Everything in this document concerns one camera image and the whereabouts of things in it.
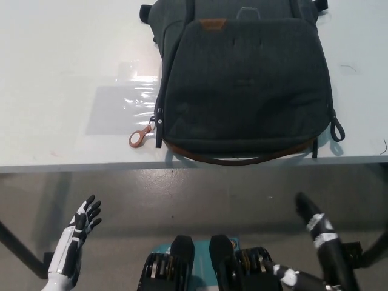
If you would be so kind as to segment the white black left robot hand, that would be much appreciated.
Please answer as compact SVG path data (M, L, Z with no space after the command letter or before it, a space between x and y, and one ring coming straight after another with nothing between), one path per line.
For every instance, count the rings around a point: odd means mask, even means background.
M101 212L101 201L95 195L87 198L68 226L62 232L53 254L48 273L64 275L71 281L78 279L81 269L82 247L92 230L101 223L98 216Z

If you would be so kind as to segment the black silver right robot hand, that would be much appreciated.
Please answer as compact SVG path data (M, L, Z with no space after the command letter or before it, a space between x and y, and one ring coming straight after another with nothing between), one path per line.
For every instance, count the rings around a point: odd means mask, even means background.
M296 195L295 204L312 238L324 278L269 261L266 269L292 290L359 290L340 236L327 215L302 192Z

